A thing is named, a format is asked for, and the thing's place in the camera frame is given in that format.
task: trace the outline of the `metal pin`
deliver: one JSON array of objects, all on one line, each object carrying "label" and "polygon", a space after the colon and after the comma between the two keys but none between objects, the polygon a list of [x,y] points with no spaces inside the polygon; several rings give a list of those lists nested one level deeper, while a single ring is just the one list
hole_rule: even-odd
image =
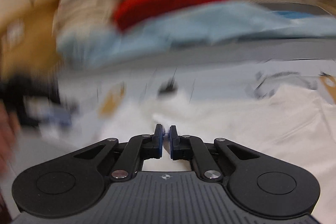
[{"label": "metal pin", "polygon": [[123,179],[128,176],[128,172],[125,170],[115,170],[112,172],[112,177],[115,179]]},{"label": "metal pin", "polygon": [[208,170],[204,173],[204,176],[206,176],[208,179],[217,179],[221,176],[221,173],[216,170]]}]

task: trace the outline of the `tan cloth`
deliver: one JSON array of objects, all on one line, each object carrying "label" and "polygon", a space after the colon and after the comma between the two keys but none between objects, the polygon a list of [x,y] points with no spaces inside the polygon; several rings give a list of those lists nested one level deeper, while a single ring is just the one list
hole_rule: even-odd
[{"label": "tan cloth", "polygon": [[60,5],[54,17],[53,33],[78,25],[107,25],[120,0],[73,0]]}]

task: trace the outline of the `ribbed gray surface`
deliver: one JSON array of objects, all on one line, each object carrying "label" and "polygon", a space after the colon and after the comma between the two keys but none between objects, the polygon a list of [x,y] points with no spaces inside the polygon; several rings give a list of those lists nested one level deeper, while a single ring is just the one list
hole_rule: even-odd
[{"label": "ribbed gray surface", "polygon": [[295,220],[253,216],[237,207],[221,185],[201,181],[194,172],[138,172],[131,181],[112,184],[100,202],[83,213],[53,220],[22,213],[13,223],[317,224],[309,216]]}]

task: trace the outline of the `light blue cloth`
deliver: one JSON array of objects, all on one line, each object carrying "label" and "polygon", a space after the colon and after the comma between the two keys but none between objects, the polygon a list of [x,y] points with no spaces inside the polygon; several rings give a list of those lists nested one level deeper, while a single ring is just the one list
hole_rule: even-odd
[{"label": "light blue cloth", "polygon": [[99,66],[172,47],[264,38],[336,37],[336,19],[286,19],[249,3],[228,1],[170,12],[125,34],[112,27],[82,26],[58,36],[57,50],[76,67]]}]

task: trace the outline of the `white cloth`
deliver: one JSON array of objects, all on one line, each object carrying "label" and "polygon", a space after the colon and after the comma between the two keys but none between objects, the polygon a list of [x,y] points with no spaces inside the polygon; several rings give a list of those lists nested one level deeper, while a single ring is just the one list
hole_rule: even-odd
[{"label": "white cloth", "polygon": [[[213,142],[223,137],[253,150],[301,166],[318,179],[320,199],[313,211],[323,224],[336,219],[336,106],[316,91],[283,85],[268,99],[200,101],[178,93],[175,97],[137,104],[126,102],[105,125],[100,139],[152,134],[156,123],[176,125],[179,135],[189,134]],[[145,161],[146,170],[185,170],[167,155]]]}]

